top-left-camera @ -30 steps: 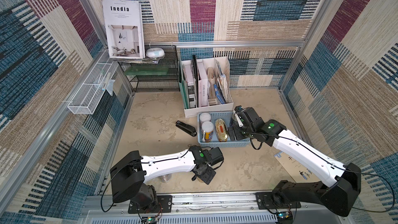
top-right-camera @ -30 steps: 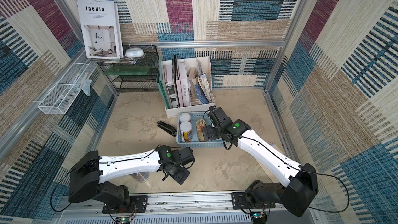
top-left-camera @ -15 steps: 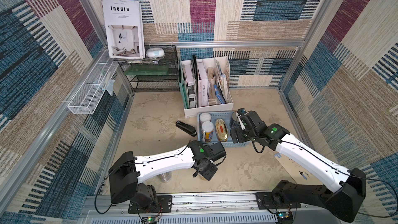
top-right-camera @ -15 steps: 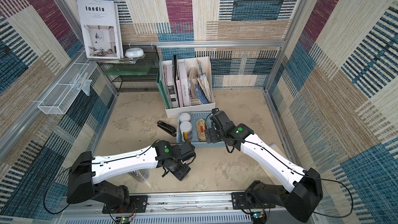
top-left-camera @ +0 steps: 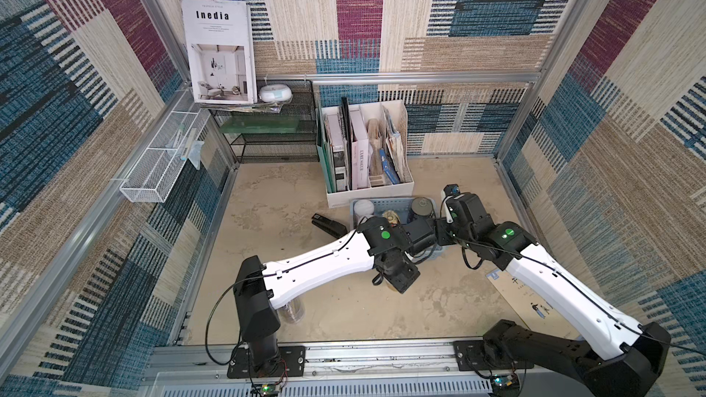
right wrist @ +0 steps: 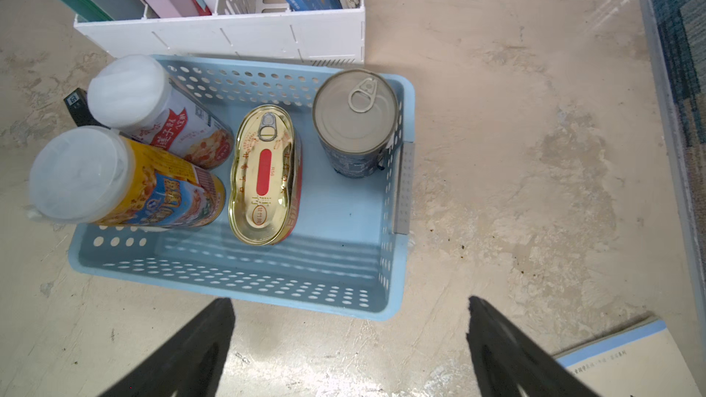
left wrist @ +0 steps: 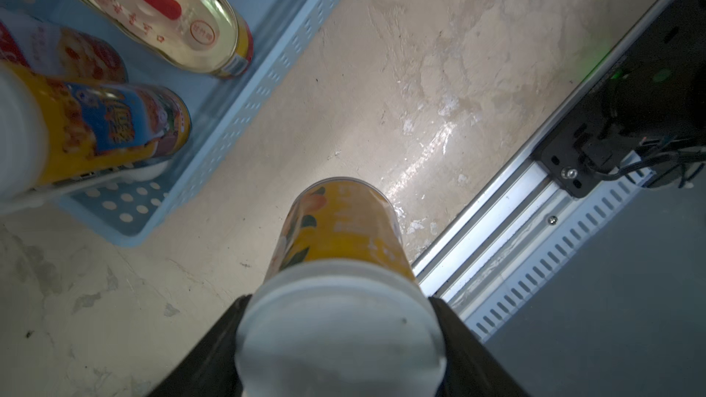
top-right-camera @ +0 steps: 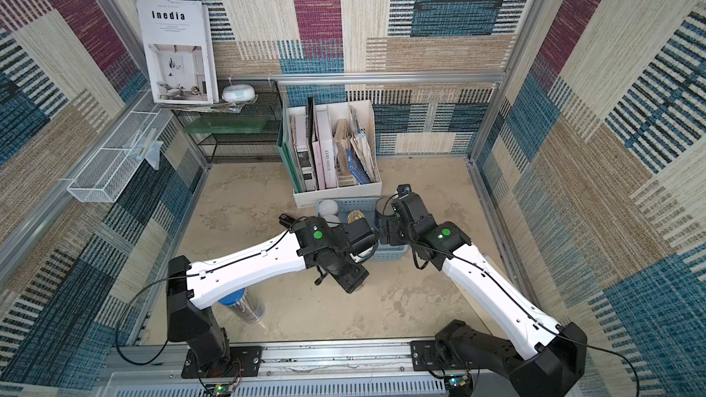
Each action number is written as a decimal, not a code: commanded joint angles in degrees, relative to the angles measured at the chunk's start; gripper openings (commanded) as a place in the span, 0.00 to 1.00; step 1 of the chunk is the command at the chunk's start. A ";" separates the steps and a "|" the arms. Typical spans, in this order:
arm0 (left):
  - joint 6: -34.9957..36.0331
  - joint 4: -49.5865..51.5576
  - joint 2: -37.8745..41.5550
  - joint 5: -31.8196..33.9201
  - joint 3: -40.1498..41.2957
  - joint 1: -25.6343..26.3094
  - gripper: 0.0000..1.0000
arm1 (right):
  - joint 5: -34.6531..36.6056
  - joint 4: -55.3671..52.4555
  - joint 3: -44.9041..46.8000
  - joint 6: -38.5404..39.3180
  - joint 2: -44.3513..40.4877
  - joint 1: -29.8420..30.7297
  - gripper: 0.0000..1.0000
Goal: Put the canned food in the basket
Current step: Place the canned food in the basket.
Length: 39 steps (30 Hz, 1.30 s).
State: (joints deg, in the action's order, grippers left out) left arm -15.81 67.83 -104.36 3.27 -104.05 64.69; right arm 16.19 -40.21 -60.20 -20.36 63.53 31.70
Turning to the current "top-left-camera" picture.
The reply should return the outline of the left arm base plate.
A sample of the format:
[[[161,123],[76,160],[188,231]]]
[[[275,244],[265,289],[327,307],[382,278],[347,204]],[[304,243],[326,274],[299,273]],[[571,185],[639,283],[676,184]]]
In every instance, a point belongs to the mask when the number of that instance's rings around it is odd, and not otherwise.
[[[270,360],[255,362],[250,350],[237,347],[227,365],[228,379],[288,379],[303,377],[306,361],[305,346],[279,346],[279,352]]]

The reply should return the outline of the light blue plastic basket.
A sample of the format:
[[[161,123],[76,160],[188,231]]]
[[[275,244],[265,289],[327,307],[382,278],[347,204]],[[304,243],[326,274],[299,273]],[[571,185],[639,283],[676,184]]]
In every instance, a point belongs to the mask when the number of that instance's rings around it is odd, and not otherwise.
[[[409,224],[421,216],[436,218],[438,209],[431,198],[367,198],[353,200],[349,205],[350,223],[357,226],[363,218],[384,216],[398,224]]]

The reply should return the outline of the grey round tin can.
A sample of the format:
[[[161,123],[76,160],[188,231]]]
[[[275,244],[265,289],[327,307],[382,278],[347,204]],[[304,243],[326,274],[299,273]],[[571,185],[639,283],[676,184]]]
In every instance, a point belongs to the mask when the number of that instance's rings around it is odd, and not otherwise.
[[[409,221],[417,219],[435,219],[436,209],[434,202],[430,198],[414,198],[409,208]]]

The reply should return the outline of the oval gold fish tin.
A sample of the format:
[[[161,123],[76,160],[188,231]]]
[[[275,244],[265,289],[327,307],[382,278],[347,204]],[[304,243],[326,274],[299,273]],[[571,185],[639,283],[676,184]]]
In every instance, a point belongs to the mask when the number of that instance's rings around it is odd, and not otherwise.
[[[388,220],[389,224],[393,227],[400,225],[402,223],[401,218],[396,211],[393,211],[393,210],[385,211],[382,214],[382,216],[384,216],[384,218],[386,218],[386,220]]]

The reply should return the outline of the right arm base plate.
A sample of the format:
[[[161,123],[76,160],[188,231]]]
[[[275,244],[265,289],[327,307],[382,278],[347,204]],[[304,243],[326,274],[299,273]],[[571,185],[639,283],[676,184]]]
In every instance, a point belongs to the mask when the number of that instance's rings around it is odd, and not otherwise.
[[[513,360],[495,348],[486,348],[483,339],[457,340],[452,347],[459,371],[523,371],[535,367],[529,361]]]

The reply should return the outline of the pink can white lid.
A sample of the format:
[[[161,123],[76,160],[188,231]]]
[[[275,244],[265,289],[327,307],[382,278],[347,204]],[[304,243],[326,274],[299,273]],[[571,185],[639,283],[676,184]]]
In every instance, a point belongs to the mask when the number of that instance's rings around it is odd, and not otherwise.
[[[371,200],[356,200],[353,203],[353,217],[356,225],[375,215],[375,205]]]

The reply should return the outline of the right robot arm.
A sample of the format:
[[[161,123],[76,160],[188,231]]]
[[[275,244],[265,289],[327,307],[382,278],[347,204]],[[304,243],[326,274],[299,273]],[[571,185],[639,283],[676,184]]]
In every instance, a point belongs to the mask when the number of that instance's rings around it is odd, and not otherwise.
[[[610,305],[516,222],[494,223],[476,194],[457,185],[443,192],[439,236],[520,280],[579,332],[571,340],[501,320],[483,336],[490,368],[505,360],[521,368],[534,364],[584,384],[595,396],[647,395],[674,347],[663,326],[639,323]]]

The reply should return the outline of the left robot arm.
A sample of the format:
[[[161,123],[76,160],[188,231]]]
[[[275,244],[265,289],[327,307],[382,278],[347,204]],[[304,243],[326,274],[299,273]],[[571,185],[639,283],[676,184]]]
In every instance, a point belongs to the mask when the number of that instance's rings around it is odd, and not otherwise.
[[[393,225],[374,216],[331,244],[297,257],[268,263],[248,257],[235,282],[224,291],[235,299],[239,323],[238,342],[229,360],[222,362],[227,377],[302,376],[303,348],[278,344],[280,309],[310,290],[370,270],[405,293],[420,276],[412,258],[436,244],[432,218]]]

